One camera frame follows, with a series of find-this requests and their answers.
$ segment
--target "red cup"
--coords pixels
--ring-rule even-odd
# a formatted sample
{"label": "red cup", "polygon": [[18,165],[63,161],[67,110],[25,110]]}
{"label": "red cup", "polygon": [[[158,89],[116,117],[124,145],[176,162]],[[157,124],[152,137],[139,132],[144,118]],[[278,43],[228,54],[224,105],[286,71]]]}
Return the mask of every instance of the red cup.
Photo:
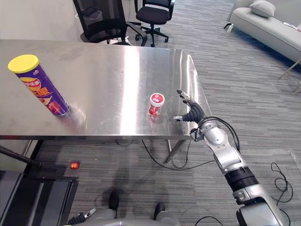
{"label": "red cup", "polygon": [[150,96],[149,114],[156,116],[160,114],[160,110],[164,104],[165,98],[160,93],[153,93]]}

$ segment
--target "black office chair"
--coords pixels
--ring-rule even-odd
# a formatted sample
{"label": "black office chair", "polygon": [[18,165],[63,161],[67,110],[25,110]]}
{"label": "black office chair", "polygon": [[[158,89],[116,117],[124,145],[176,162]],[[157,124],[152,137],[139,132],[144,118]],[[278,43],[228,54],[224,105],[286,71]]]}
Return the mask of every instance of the black office chair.
{"label": "black office chair", "polygon": [[147,35],[137,26],[126,22],[121,0],[73,0],[84,32],[80,35],[83,42],[99,43],[110,39],[121,38],[117,45],[126,43],[127,27],[132,28],[142,37],[144,46]]}
{"label": "black office chair", "polygon": [[[149,27],[141,26],[145,29],[145,33],[151,34],[152,47],[155,47],[154,34],[165,37],[165,42],[168,42],[168,36],[160,32],[160,27],[155,28],[156,25],[166,24],[171,20],[174,10],[175,0],[142,0],[142,7],[138,10],[138,0],[135,0],[136,18],[142,22],[150,24]],[[145,5],[154,5],[167,8],[167,10],[149,7]]]}

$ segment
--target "wire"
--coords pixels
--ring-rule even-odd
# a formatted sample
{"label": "wire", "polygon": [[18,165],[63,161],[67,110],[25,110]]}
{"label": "wire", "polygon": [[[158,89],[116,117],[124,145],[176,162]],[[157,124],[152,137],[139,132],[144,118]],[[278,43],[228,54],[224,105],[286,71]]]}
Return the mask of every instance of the wire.
{"label": "wire", "polygon": [[191,140],[190,140],[189,145],[188,145],[188,148],[187,148],[187,152],[186,152],[186,161],[185,161],[184,165],[182,165],[181,167],[176,166],[176,165],[174,164],[173,158],[171,159],[171,162],[173,163],[173,166],[176,167],[177,169],[183,169],[183,168],[187,165],[187,163],[188,163],[188,151],[189,151],[190,144],[191,144]]}
{"label": "wire", "polygon": [[177,168],[174,169],[174,168],[170,168],[170,167],[168,167],[168,166],[165,166],[165,165],[161,164],[161,163],[158,162],[157,160],[155,160],[155,158],[151,155],[151,153],[149,152],[148,148],[146,147],[144,141],[143,141],[143,140],[141,140],[141,141],[142,141],[142,143],[143,143],[143,145],[144,145],[144,147],[145,147],[147,153],[149,154],[150,158],[153,159],[154,162],[155,162],[156,164],[158,164],[158,165],[160,165],[160,166],[162,166],[162,167],[164,167],[164,168],[166,168],[166,169],[169,169],[169,170],[176,170],[176,171],[190,170],[190,169],[193,169],[193,168],[196,168],[196,167],[199,167],[199,166],[202,166],[202,165],[205,165],[205,164],[207,164],[207,163],[210,163],[210,162],[215,161],[215,160],[206,161],[206,162],[204,162],[204,163],[202,163],[202,164],[199,164],[199,165],[197,165],[197,166],[187,167],[187,168],[183,168],[183,169],[177,169]]}
{"label": "wire", "polygon": [[227,123],[225,120],[221,119],[221,118],[218,118],[218,117],[213,117],[213,116],[210,116],[210,117],[205,117],[203,118],[200,122],[199,122],[199,126],[198,126],[198,130],[201,128],[201,126],[208,122],[208,121],[212,121],[212,120],[216,120],[216,121],[219,121],[221,122],[222,124],[224,124],[228,130],[231,132],[231,135],[233,136],[233,139],[234,139],[234,143],[235,143],[235,146],[236,146],[236,149],[238,150],[238,152],[240,153],[240,142],[239,142],[239,138],[238,138],[238,135],[236,133],[236,131],[233,129],[233,127]]}
{"label": "wire", "polygon": [[288,226],[290,226],[291,225],[291,219],[290,219],[290,217],[288,216],[288,214],[284,211],[284,210],[282,210],[282,209],[280,209],[282,212],[284,212],[285,213],[285,215],[287,216],[287,218],[288,218]]}
{"label": "wire", "polygon": [[202,220],[202,219],[205,219],[205,218],[213,218],[214,220],[216,220],[218,223],[220,223],[221,226],[224,226],[218,219],[216,219],[215,217],[211,217],[211,216],[206,216],[206,217],[202,217],[200,218],[196,224],[194,226],[197,226],[197,224]]}
{"label": "wire", "polygon": [[[271,196],[271,197],[272,197],[274,200],[277,201],[276,205],[278,205],[280,202],[282,202],[282,203],[289,202],[289,201],[292,200],[292,198],[293,198],[293,187],[292,187],[291,183],[287,181],[285,175],[283,174],[283,172],[281,171],[281,169],[279,168],[279,166],[278,166],[277,163],[275,163],[275,162],[272,162],[272,163],[271,163],[271,170],[272,170],[273,172],[278,172],[278,173],[280,173],[281,176],[282,176],[282,178],[276,178],[275,181],[274,181],[275,187],[276,187],[278,190],[282,191],[280,197],[279,197],[278,199],[274,198],[273,196]],[[283,181],[285,181],[285,187],[284,187],[284,189],[281,189],[281,188],[277,185],[277,181],[278,181],[278,180],[283,180]],[[290,197],[288,200],[286,200],[286,201],[281,201],[281,198],[282,198],[282,196],[284,195],[284,193],[288,190],[288,187],[291,188],[292,195],[291,195],[291,197]],[[285,215],[287,216],[287,218],[288,218],[288,226],[290,226],[290,225],[291,225],[291,219],[290,219],[290,217],[288,216],[288,214],[287,214],[284,210],[282,210],[282,209],[280,209],[280,210],[281,210],[282,212],[284,212]]]}
{"label": "wire", "polygon": [[121,146],[121,147],[127,147],[127,146],[130,146],[133,142],[134,142],[134,140],[132,140],[129,144],[127,144],[127,145],[121,145],[120,143],[118,143],[118,141],[117,140],[115,140],[115,142],[116,142],[116,144],[118,144],[119,146]]}

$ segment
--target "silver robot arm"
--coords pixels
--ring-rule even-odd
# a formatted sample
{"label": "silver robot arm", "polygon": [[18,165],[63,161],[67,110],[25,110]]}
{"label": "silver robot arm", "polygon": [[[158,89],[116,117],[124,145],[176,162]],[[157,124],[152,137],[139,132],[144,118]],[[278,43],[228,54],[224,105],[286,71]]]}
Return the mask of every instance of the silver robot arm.
{"label": "silver robot arm", "polygon": [[236,212],[240,226],[285,226],[280,209],[258,183],[241,154],[229,144],[226,132],[213,120],[201,124],[200,118],[205,116],[201,107],[186,93],[181,90],[177,92],[184,98],[183,102],[193,106],[195,110],[186,115],[175,116],[173,120],[199,123],[200,130],[192,130],[190,135],[196,142],[204,139],[213,151],[214,159],[227,179],[236,203],[244,205]]}

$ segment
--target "black shoe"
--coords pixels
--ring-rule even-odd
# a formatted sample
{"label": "black shoe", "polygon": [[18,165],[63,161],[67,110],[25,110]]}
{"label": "black shoe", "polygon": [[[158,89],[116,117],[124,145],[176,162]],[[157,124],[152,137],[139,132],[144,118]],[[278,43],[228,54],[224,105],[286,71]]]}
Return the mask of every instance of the black shoe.
{"label": "black shoe", "polygon": [[109,199],[109,209],[115,211],[115,218],[117,218],[118,206],[119,206],[119,194],[117,191],[112,191]]}
{"label": "black shoe", "polygon": [[165,205],[163,203],[159,202],[155,208],[154,220],[156,220],[157,215],[162,211],[165,211]]}

